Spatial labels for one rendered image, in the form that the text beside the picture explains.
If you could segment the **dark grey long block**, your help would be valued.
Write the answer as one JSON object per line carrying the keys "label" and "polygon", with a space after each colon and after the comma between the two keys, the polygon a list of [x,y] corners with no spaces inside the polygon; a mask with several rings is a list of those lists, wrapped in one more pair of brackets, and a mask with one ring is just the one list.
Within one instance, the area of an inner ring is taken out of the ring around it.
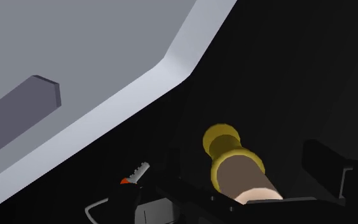
{"label": "dark grey long block", "polygon": [[61,107],[60,84],[33,75],[0,99],[0,149]]}

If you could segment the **black-handled tool with serrated tip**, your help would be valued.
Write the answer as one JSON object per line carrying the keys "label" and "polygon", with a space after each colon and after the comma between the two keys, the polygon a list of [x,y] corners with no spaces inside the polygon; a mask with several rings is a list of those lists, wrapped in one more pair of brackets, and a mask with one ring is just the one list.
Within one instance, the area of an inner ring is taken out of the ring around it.
{"label": "black-handled tool with serrated tip", "polygon": [[[110,195],[85,207],[86,217],[92,224],[135,224],[135,211],[141,199],[141,188],[137,182],[142,178],[150,164],[142,162],[129,177],[125,177]],[[95,219],[91,210],[101,209],[102,219]]]}

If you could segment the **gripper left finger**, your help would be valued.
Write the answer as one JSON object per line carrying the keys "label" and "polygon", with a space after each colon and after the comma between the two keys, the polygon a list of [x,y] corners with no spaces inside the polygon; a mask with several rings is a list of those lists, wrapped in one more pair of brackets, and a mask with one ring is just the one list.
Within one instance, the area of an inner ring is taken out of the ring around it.
{"label": "gripper left finger", "polygon": [[156,181],[156,192],[176,206],[178,219],[174,224],[243,224],[239,203],[181,178],[180,158],[180,150],[170,149],[165,156],[164,170]]}

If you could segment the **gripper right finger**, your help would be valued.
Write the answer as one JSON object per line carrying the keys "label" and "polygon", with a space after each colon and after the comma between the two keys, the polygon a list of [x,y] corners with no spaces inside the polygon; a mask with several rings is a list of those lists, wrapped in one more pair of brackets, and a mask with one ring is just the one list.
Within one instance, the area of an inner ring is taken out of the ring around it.
{"label": "gripper right finger", "polygon": [[348,207],[358,207],[358,160],[341,156],[316,139],[303,143],[302,167]]}

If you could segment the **brown cylinder with yellow knob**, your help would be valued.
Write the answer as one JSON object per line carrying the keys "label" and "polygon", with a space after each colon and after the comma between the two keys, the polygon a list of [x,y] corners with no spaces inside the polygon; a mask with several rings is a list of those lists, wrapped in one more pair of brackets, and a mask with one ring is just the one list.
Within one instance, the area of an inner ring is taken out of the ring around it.
{"label": "brown cylinder with yellow knob", "polygon": [[225,123],[209,127],[202,144],[212,159],[210,180],[219,193],[240,204],[283,199],[266,177],[262,160],[241,145],[234,127]]}

